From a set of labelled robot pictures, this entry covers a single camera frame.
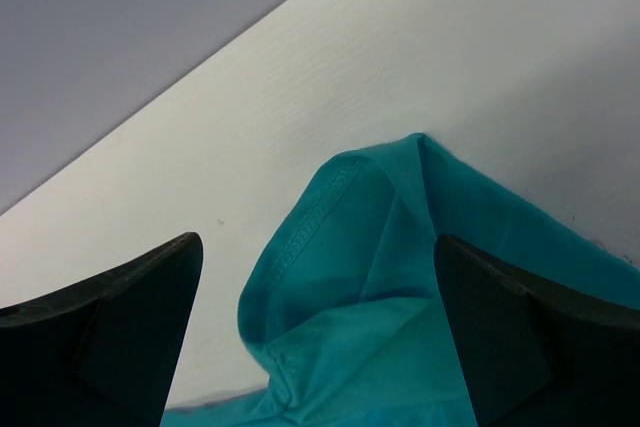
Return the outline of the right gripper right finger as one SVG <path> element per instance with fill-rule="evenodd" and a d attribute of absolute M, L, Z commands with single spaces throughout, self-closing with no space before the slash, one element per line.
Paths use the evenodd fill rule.
<path fill-rule="evenodd" d="M 638 311 L 450 235 L 434 267 L 478 425 L 638 425 Z"/>

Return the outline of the teal t shirt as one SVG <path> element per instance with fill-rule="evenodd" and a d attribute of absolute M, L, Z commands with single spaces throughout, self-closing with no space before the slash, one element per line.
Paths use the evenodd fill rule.
<path fill-rule="evenodd" d="M 166 426 L 472 426 L 433 250 L 457 236 L 628 307 L 639 273 L 423 134 L 339 154 L 265 247 L 238 304 L 266 389 Z"/>

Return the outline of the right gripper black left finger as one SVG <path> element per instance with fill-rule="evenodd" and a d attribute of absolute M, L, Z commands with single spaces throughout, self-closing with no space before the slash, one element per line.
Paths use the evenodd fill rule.
<path fill-rule="evenodd" d="M 202 240 L 188 232 L 3 308 L 2 425 L 159 425 L 202 265 Z"/>

